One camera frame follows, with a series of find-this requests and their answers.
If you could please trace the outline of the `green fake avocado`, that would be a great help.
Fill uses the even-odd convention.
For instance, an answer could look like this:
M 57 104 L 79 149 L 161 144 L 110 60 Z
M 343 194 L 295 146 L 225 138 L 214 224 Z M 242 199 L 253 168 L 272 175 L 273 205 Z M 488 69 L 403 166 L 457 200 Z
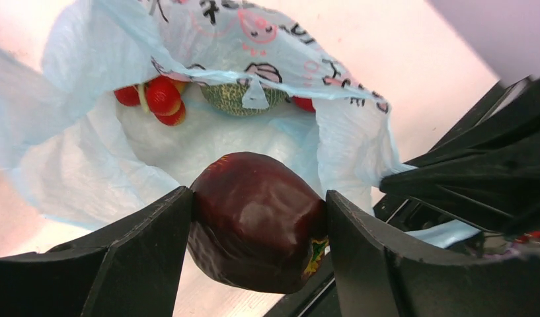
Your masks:
M 209 104 L 211 104 L 215 109 L 232 116 L 244 117 L 264 114 L 288 98 L 287 93 L 284 91 L 273 88 L 263 88 L 269 107 L 265 109 L 244 108 L 243 97 L 247 89 L 248 86 L 240 84 L 224 84 L 200 87 L 203 97 Z

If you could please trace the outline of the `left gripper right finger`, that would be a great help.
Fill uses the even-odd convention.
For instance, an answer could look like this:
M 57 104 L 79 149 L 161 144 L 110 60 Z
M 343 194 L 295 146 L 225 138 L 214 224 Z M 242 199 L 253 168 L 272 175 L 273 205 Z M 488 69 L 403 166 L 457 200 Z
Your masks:
M 326 201 L 343 316 L 540 316 L 540 248 L 474 258 L 409 236 L 336 191 Z

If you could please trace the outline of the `light blue plastic bag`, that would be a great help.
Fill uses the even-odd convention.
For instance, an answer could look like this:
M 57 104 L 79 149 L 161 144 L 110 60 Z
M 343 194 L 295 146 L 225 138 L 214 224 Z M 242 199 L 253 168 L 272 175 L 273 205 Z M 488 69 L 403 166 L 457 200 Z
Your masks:
M 411 170 L 391 105 L 296 21 L 245 1 L 76 1 L 42 71 L 0 48 L 0 169 L 39 211 L 88 229 L 256 151 L 371 213 Z

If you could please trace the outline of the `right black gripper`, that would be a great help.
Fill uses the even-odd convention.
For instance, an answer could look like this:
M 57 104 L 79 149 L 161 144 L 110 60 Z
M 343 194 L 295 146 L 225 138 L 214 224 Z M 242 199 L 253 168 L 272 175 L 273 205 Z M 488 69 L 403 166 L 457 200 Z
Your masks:
M 540 78 L 494 86 L 409 164 L 380 185 L 382 221 L 433 245 L 540 236 Z

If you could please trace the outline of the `dark brown fake fruit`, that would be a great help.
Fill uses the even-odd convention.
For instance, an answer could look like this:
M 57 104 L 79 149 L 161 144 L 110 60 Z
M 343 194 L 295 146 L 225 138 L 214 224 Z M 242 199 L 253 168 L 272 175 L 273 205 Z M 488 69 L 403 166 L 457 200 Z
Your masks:
M 292 294 L 319 269 L 327 206 L 280 161 L 229 153 L 191 185 L 188 251 L 209 278 L 262 293 Z

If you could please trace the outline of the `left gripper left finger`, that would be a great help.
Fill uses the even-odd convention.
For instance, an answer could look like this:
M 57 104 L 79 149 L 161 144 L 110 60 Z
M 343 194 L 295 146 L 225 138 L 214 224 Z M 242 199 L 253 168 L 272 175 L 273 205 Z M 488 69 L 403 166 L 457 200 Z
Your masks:
M 181 186 L 47 252 L 0 258 L 0 316 L 171 316 L 191 206 Z

